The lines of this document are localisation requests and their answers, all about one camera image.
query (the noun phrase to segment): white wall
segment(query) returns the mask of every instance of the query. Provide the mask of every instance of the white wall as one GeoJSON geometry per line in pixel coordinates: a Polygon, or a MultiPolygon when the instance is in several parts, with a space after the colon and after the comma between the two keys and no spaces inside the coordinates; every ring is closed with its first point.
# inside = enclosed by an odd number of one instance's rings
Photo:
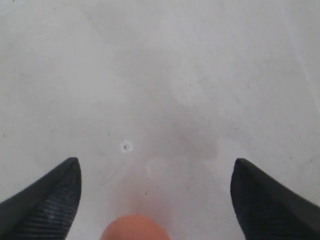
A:
{"type": "Polygon", "coordinates": [[[79,157],[69,240],[126,213],[239,240],[245,157],[320,204],[317,0],[0,0],[0,200],[79,157]],[[132,144],[132,151],[121,148],[132,144]]]}

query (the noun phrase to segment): white surface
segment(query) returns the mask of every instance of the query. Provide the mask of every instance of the white surface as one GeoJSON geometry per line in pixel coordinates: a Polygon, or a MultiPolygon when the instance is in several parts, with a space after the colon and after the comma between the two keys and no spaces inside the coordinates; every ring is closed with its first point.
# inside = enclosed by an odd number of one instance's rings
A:
{"type": "Polygon", "coordinates": [[[75,156],[69,240],[127,213],[172,240],[239,240],[229,184],[245,157],[320,204],[319,13],[317,0],[0,1],[1,200],[75,156]]]}

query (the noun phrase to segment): black carbon fiber piece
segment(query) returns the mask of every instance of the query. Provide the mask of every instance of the black carbon fiber piece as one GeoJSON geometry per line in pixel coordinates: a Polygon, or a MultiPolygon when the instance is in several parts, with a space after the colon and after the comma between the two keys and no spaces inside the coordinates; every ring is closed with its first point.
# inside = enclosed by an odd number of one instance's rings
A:
{"type": "Polygon", "coordinates": [[[78,211],[81,170],[69,158],[0,204],[1,240],[64,240],[78,211]]]}
{"type": "Polygon", "coordinates": [[[235,162],[230,192],[247,240],[320,240],[320,208],[246,159],[235,162]]]}

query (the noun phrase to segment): small hole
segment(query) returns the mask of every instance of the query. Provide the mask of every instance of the small hole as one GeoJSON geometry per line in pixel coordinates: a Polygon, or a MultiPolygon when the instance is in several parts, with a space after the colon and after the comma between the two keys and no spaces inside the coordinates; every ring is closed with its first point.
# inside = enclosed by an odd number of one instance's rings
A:
{"type": "Polygon", "coordinates": [[[132,146],[131,142],[124,141],[120,144],[120,149],[123,153],[129,153],[133,150],[133,146],[132,146]]]}

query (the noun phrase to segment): blurry orange blob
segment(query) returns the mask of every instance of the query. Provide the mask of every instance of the blurry orange blob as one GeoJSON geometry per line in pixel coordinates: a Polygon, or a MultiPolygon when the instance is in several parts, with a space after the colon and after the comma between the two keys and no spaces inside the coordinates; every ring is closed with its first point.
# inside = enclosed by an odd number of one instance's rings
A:
{"type": "Polygon", "coordinates": [[[101,240],[170,240],[166,231],[150,218],[122,216],[110,223],[101,240]]]}

